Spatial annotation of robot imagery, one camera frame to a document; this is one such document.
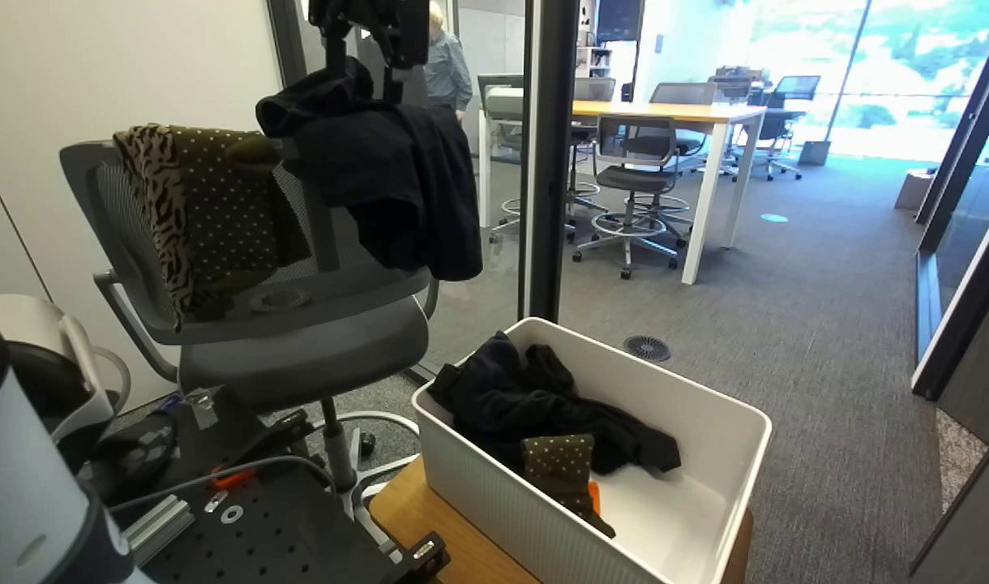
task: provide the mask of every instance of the office room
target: office room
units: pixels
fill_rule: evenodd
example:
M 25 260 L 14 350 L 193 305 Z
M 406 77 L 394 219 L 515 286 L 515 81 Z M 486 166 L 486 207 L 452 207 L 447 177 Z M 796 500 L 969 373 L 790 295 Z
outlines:
M 989 541 L 989 522 L 976 517 L 989 504 L 989 418 L 978 417 L 989 408 L 989 295 L 969 295 L 989 289 L 969 286 L 976 265 L 989 260 L 989 3 L 969 9 L 938 0 L 931 9 L 946 12 L 924 20 L 900 0 L 439 3 L 445 36 L 461 44 L 472 77 L 461 127 L 475 171 L 482 269 L 472 280 L 437 283 L 433 301 L 428 301 L 431 289 L 418 291 L 421 305 L 428 301 L 428 345 L 421 358 L 409 358 L 412 378 L 336 394 L 336 408 L 388 408 L 416 418 L 412 394 L 423 380 L 471 358 L 522 316 L 545 316 L 625 367 L 665 373 L 768 418 L 760 451 L 747 456 L 755 481 L 738 489 L 751 530 L 720 520 L 712 537 L 723 553 L 712 550 L 716 557 L 707 557 L 707 567 L 678 567 L 675 580 L 684 574 L 692 580 L 985 580 L 981 557 L 969 557 L 976 570 L 963 566 L 969 550 Z M 598 36 L 598 23 L 613 12 L 621 23 L 603 26 L 610 32 Z M 549 60 L 550 44 L 571 44 L 558 63 Z M 129 370 L 125 414 L 152 406 L 176 382 L 143 358 L 99 295 L 92 276 L 114 269 L 114 257 L 70 194 L 57 153 L 143 124 L 258 132 L 257 105 L 294 81 L 294 60 L 300 72 L 325 65 L 304 3 L 31 6 L 0 0 L 0 295 L 45 299 L 70 316 L 88 345 L 109 354 L 96 358 L 103 382 Z M 555 124 L 562 132 L 571 119 L 571 95 L 550 81 L 566 74 L 577 87 L 577 77 L 595 77 L 598 70 L 617 77 L 613 99 L 598 108 L 618 105 L 621 113 L 645 108 L 658 81 L 703 85 L 720 72 L 747 72 L 764 95 L 783 74 L 821 74 L 821 85 L 810 100 L 796 100 L 802 113 L 789 124 L 790 141 L 778 150 L 770 178 L 759 143 L 741 141 L 738 119 L 759 119 L 755 105 L 737 124 L 712 119 L 720 132 L 723 124 L 738 127 L 723 132 L 727 143 L 709 141 L 716 129 L 707 119 L 675 127 L 678 136 L 699 132 L 703 148 L 684 153 L 684 168 L 669 171 L 662 224 L 678 234 L 653 234 L 652 243 L 682 250 L 658 252 L 633 243 L 629 276 L 621 276 L 625 236 L 582 243 L 613 241 L 625 224 L 618 222 L 625 190 L 595 185 L 598 171 L 625 164 L 625 124 L 603 124 L 610 113 L 582 116 L 598 127 L 595 143 L 577 150 L 566 141 L 550 141 L 550 150 L 525 143 L 549 136 Z M 525 72 L 545 72 L 545 85 L 528 85 Z M 498 99 L 518 99 L 518 92 L 525 99 L 538 87 L 528 136 L 518 116 L 495 119 L 492 112 L 486 116 L 488 95 L 480 87 L 495 87 L 495 77 L 515 85 Z M 747 108 L 738 100 L 712 95 L 707 108 L 716 113 Z M 703 171 L 709 164 L 720 168 L 731 164 L 737 177 Z M 566 204 L 538 204 L 540 178 L 564 185 L 555 203 Z M 699 212 L 707 185 L 712 204 L 703 204 L 692 228 L 691 215 Z M 967 250 L 949 252 L 946 224 L 946 234 L 967 234 Z M 931 252 L 941 260 L 934 269 L 941 291 L 934 316 L 924 318 Z M 967 334 L 946 350 L 946 329 L 958 313 L 978 337 Z M 170 342 L 159 345 L 164 361 L 179 361 Z M 321 403 L 306 406 L 318 421 L 328 414 Z M 737 428 L 723 418 L 698 421 L 727 445 Z M 378 424 L 364 428 L 377 436 L 369 464 L 418 451 L 416 438 Z M 204 527 L 223 513 L 193 511 L 193 517 L 193 527 Z M 236 527 L 217 522 L 217 534 L 233 540 Z M 645 534 L 647 550 L 671 541 L 653 540 L 653 527 Z M 447 567 L 466 567 L 466 562 L 471 555 L 449 550 Z M 531 557 L 498 562 L 522 566 L 528 577 L 545 574 L 525 566 Z M 258 574 L 258 566 L 249 566 L 241 577 L 285 577 L 264 567 Z M 304 574 L 304 566 L 294 567 L 297 577 L 315 577 L 321 562 L 311 562 Z

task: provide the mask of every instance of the gray carpet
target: gray carpet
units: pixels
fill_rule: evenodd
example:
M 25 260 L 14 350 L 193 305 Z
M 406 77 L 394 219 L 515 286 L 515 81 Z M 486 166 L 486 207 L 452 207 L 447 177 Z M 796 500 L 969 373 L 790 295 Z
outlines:
M 737 250 L 720 250 L 712 222 L 692 289 L 647 252 L 629 283 L 610 248 L 564 260 L 562 324 L 617 347 L 662 337 L 671 370 L 770 417 L 747 584 L 906 580 L 941 520 L 934 408 L 906 394 L 918 228 L 890 212 L 904 168 L 830 158 L 804 183 L 751 183 Z M 480 280 L 445 286 L 428 365 L 463 358 L 511 318 L 515 241 L 501 236 Z M 409 408 L 409 388 L 345 403 Z

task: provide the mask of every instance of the white desk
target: white desk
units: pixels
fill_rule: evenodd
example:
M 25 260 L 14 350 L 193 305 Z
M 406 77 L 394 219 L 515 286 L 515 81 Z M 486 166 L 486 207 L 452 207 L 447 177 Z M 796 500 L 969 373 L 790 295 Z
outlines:
M 707 224 L 709 224 L 709 212 L 712 212 L 712 198 L 716 198 L 716 183 L 723 171 L 723 155 L 727 155 L 727 143 L 728 143 L 728 129 L 737 124 L 746 124 L 751 129 L 751 136 L 759 136 L 760 127 L 760 113 L 764 108 L 728 108 L 728 105 L 603 105 L 603 100 L 572 100 L 571 113 L 577 119 L 653 119 L 653 116 L 669 116 L 678 127 L 709 127 L 709 158 L 707 158 L 707 171 L 699 178 L 699 191 L 698 191 L 698 204 L 692 204 L 692 219 L 691 219 L 691 241 L 688 241 L 688 260 L 684 260 L 684 273 L 682 283 L 692 286 L 698 269 L 699 269 L 699 252 L 707 243 Z M 480 116 L 480 212 L 482 212 L 482 228 L 492 215 L 492 166 L 488 166 L 488 127 L 495 116 L 488 116 L 482 112 Z M 751 168 L 751 150 L 755 141 L 746 141 L 746 153 L 738 164 L 738 183 L 737 183 L 737 198 L 728 204 L 727 215 L 727 248 L 731 248 L 737 236 L 737 222 L 741 212 L 741 194 L 747 185 L 747 168 Z

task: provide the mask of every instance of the desk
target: desk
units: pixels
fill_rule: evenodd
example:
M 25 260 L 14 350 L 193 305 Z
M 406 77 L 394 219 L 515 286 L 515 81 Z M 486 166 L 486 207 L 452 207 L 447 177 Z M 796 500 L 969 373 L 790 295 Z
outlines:
M 669 116 L 678 127 L 709 127 L 709 158 L 707 158 L 707 171 L 699 178 L 699 191 L 698 191 L 692 219 L 691 219 L 688 260 L 684 260 L 684 273 L 682 273 L 684 286 L 698 283 L 699 252 L 703 252 L 703 241 L 707 241 L 707 224 L 709 224 L 709 212 L 712 212 L 716 183 L 720 183 L 720 171 L 723 171 L 723 155 L 727 155 L 727 148 L 728 148 L 728 132 L 731 132 L 731 127 L 746 124 L 751 129 L 751 136 L 759 136 L 760 113 L 764 113 L 764 108 L 728 108 L 728 105 L 572 100 L 572 108 L 571 108 L 572 119 L 662 119 L 662 116 Z M 482 215 L 482 228 L 492 219 L 488 127 L 492 127 L 492 116 L 482 112 L 480 113 L 480 215 Z M 751 150 L 755 150 L 755 143 L 746 143 L 746 150 L 741 150 L 737 198 L 728 204 L 727 228 L 723 228 L 727 232 L 727 248 L 731 248 L 731 232 L 737 232 L 741 194 L 746 194 L 746 185 L 747 185 Z
M 449 566 L 437 574 L 439 584 L 531 584 L 522 566 L 515 566 L 495 541 L 488 541 L 475 527 L 471 527 L 452 507 L 428 489 L 423 464 L 412 460 L 394 481 L 373 496 L 369 517 L 397 544 L 416 544 L 428 534 L 437 534 L 449 553 Z M 746 517 L 737 544 L 727 562 L 723 584 L 746 580 L 746 562 L 751 544 L 751 517 Z

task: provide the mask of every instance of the white plastic bin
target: white plastic bin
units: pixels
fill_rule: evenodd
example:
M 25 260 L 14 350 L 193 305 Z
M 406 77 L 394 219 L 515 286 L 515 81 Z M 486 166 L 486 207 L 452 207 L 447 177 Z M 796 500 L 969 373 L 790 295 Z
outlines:
M 582 401 L 675 436 L 682 468 L 662 481 L 633 464 L 595 476 L 603 520 L 617 530 L 606 540 L 461 438 L 421 388 L 412 403 L 433 494 L 550 584 L 720 580 L 770 436 L 768 417 L 540 318 L 504 334 L 515 347 L 555 347 Z

